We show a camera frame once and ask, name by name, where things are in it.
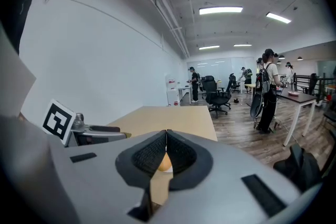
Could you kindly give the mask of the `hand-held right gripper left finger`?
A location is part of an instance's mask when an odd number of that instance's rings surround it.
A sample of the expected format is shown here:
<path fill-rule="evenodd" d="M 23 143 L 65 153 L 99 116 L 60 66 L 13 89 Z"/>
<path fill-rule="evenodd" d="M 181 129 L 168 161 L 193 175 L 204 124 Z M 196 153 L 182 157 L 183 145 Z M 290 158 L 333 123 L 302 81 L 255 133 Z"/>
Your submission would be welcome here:
<path fill-rule="evenodd" d="M 166 132 L 115 142 L 63 147 L 50 138 L 59 180 L 80 223 L 144 223 L 168 200 L 168 174 L 158 170 Z"/>

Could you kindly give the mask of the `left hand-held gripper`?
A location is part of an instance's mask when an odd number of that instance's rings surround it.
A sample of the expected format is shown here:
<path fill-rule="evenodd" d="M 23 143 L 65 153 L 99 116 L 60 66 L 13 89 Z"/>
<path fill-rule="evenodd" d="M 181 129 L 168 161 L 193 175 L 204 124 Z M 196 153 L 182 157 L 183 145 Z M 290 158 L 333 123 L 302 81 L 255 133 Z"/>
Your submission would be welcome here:
<path fill-rule="evenodd" d="M 47 107 L 42 130 L 57 136 L 64 147 L 114 142 L 130 138 L 119 127 L 86 124 L 82 113 L 75 113 L 52 99 Z"/>

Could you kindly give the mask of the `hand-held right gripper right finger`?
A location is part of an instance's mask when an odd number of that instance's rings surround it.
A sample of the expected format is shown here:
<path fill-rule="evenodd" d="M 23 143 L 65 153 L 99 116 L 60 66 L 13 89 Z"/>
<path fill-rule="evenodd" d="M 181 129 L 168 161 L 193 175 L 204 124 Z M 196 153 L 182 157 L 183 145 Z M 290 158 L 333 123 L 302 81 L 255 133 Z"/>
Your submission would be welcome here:
<path fill-rule="evenodd" d="M 249 175 L 257 175 L 285 206 L 300 197 L 291 181 L 245 151 L 192 134 L 179 135 L 207 149 L 213 167 L 195 188 L 170 192 L 151 223 L 265 222 L 269 217 L 242 181 Z"/>

